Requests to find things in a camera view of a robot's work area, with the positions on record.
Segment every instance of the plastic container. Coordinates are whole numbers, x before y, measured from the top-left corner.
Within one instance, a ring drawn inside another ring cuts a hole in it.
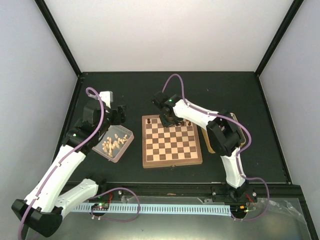
[[[104,151],[103,149],[104,145],[106,145],[104,144],[104,142],[108,142],[109,140],[108,138],[111,138],[111,141],[112,141],[111,144],[113,144],[114,141],[118,142],[118,139],[116,139],[115,135],[117,135],[118,138],[120,139],[123,139],[125,135],[127,135],[126,137],[127,141],[125,141],[123,144],[119,142],[119,148],[114,147],[114,149],[112,149],[112,156],[109,156],[109,149],[106,150],[107,152]],[[93,147],[92,149],[95,152],[107,158],[109,161],[117,163],[121,158],[121,156],[126,151],[126,149],[128,148],[128,146],[131,144],[133,139],[134,139],[134,134],[129,129],[121,125],[111,125],[109,127],[109,130],[105,133],[105,135],[101,139],[101,141],[97,144],[97,146]]]

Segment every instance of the white robotic arm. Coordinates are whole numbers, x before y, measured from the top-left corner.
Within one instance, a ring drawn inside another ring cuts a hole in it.
[[[158,92],[152,102],[162,111],[160,119],[164,127],[179,124],[183,119],[200,126],[203,129],[202,132],[205,135],[204,138],[206,139],[208,149],[212,148],[221,156],[226,174],[226,182],[234,189],[240,188],[245,183],[245,179],[239,173],[236,159],[236,153],[240,149],[241,130],[233,123],[205,114],[223,114],[231,118],[230,113],[210,111],[187,100],[186,104],[181,97],[174,95],[168,98],[162,92]],[[237,157],[243,173],[240,155]]]
[[[82,118],[67,132],[55,160],[41,181],[25,199],[16,199],[12,204],[11,208],[20,220],[31,205],[24,224],[45,237],[51,236],[58,229],[63,218],[76,206],[94,197],[98,191],[105,191],[104,179],[91,176],[60,195],[71,174],[86,158],[92,147],[99,143],[110,125],[119,125],[126,120],[125,106],[118,106],[117,109],[110,108],[113,100],[112,92],[103,91],[99,96],[104,103],[104,109],[101,109],[97,100],[88,102],[84,107]],[[99,126],[100,111],[104,111],[104,117],[99,130],[79,148],[78,145],[84,142]],[[79,148],[77,151],[72,152],[61,161],[76,147]]]

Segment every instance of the white wall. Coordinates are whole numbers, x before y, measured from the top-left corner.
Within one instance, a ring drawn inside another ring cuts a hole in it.
[[[320,234],[320,1],[304,1],[261,81],[293,183]]]
[[[46,0],[82,71],[255,71],[293,0]]]
[[[76,75],[33,0],[0,7],[0,239],[17,239],[11,210],[50,166]]]

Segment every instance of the purple cable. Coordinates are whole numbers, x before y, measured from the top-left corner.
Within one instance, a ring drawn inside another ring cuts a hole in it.
[[[80,143],[78,146],[76,146],[74,149],[72,149],[70,152],[68,152],[63,158],[61,158],[61,160],[59,161],[59,164],[61,164],[70,154],[72,154],[73,152],[77,151],[79,148],[81,148],[83,145],[85,145],[90,139],[92,139],[94,137],[94,135],[96,135],[96,133],[99,131],[102,123],[103,123],[103,120],[104,120],[104,115],[105,115],[105,111],[103,111],[104,109],[104,104],[99,96],[99,93],[94,90],[92,87],[87,87],[86,90],[85,90],[86,94],[91,97],[91,98],[95,98],[95,99],[98,99],[99,100],[99,103],[100,103],[100,108],[101,108],[101,116],[100,116],[100,121],[99,121],[99,124],[98,126],[96,127],[96,129],[93,131],[93,133],[88,136],[88,138],[86,140],[84,140],[82,143]],[[55,166],[51,172],[48,174],[48,176],[45,178],[45,180],[43,181],[42,185],[40,186],[38,192],[35,194],[36,197],[38,197],[42,191],[42,189],[44,188],[44,186],[46,185],[46,183],[48,182],[49,178],[52,176],[52,174],[55,172],[55,170],[57,169],[58,167]],[[20,225],[19,225],[19,230],[18,230],[18,239],[19,240],[23,240],[22,239],[22,228],[24,226],[24,223],[25,223],[25,220],[26,220],[26,217],[30,211],[30,209],[32,208],[33,204],[35,203],[36,201],[36,198],[33,199],[30,203],[30,205],[27,207],[27,209],[25,210],[22,218],[21,218],[21,222],[20,222]]]
[[[125,187],[116,187],[116,188],[110,189],[110,190],[108,190],[108,191],[106,191],[106,192],[104,192],[104,193],[101,193],[101,194],[99,194],[99,195],[90,197],[89,199],[96,199],[96,198],[98,198],[98,197],[101,197],[101,196],[103,196],[103,195],[106,195],[106,194],[111,193],[111,192],[116,191],[116,190],[125,190],[125,191],[128,191],[129,193],[131,193],[131,194],[136,198],[136,201],[137,201],[137,204],[138,204],[138,209],[137,209],[136,214],[135,214],[132,218],[126,219],[126,220],[120,220],[120,219],[115,219],[115,218],[110,218],[110,217],[100,217],[100,219],[110,220],[110,221],[115,221],[115,222],[120,222],[120,223],[128,223],[128,222],[131,222],[131,221],[135,220],[135,219],[138,217],[139,212],[140,212],[140,209],[141,209],[141,208],[140,208],[140,201],[139,201],[138,196],[137,196],[133,191],[131,191],[131,190],[128,189],[128,188],[125,188]],[[99,218],[99,217],[97,217],[97,216],[94,216],[93,212],[94,212],[94,209],[91,210],[91,216],[92,216],[93,218]]]
[[[270,193],[269,193],[268,185],[267,185],[266,181],[264,181],[261,177],[246,177],[246,176],[244,176],[243,173],[242,173],[242,171],[241,171],[240,163],[239,163],[239,158],[238,158],[239,154],[242,153],[244,150],[246,150],[246,149],[251,145],[252,138],[251,138],[251,135],[250,135],[249,131],[245,128],[245,126],[243,126],[241,123],[235,121],[235,120],[232,119],[232,118],[229,118],[229,117],[227,117],[227,116],[222,116],[222,115],[219,115],[219,114],[216,114],[216,113],[211,113],[211,112],[208,113],[208,112],[206,112],[206,111],[204,111],[204,110],[202,110],[202,109],[199,109],[199,108],[193,106],[191,102],[188,102],[188,101],[186,100],[186,98],[185,98],[184,81],[183,81],[182,77],[181,77],[179,74],[177,74],[177,73],[172,74],[172,75],[167,79],[167,81],[165,82],[165,84],[164,84],[164,86],[163,86],[162,92],[165,91],[165,89],[166,89],[169,81],[170,81],[170,80],[172,79],[172,77],[174,77],[174,76],[177,76],[177,77],[180,79],[182,99],[183,99],[184,103],[185,103],[187,106],[189,106],[190,108],[192,108],[192,109],[194,109],[194,110],[196,110],[196,111],[198,111],[198,112],[200,112],[200,113],[202,113],[202,114],[206,114],[206,115],[209,114],[209,116],[213,116],[213,117],[217,117],[217,118],[221,118],[221,119],[225,119],[225,120],[227,120],[227,121],[230,121],[230,122],[236,124],[237,126],[239,126],[239,127],[245,132],[245,134],[247,135],[247,137],[248,137],[248,143],[247,143],[244,147],[242,147],[242,148],[235,154],[236,166],[237,166],[237,168],[238,168],[238,171],[239,171],[241,177],[244,178],[245,180],[248,180],[248,181],[259,180],[259,181],[263,182],[263,184],[264,184],[264,186],[265,186],[265,189],[266,189],[267,203],[266,203],[266,207],[265,207],[264,211],[263,211],[261,214],[259,214],[258,216],[256,216],[256,217],[253,217],[253,218],[250,218],[250,219],[240,219],[240,218],[236,218],[233,214],[231,214],[231,216],[232,216],[232,218],[234,218],[235,220],[241,220],[241,221],[252,221],[252,220],[256,220],[256,219],[262,217],[262,216],[267,212],[267,210],[268,210],[268,208],[269,208]]]

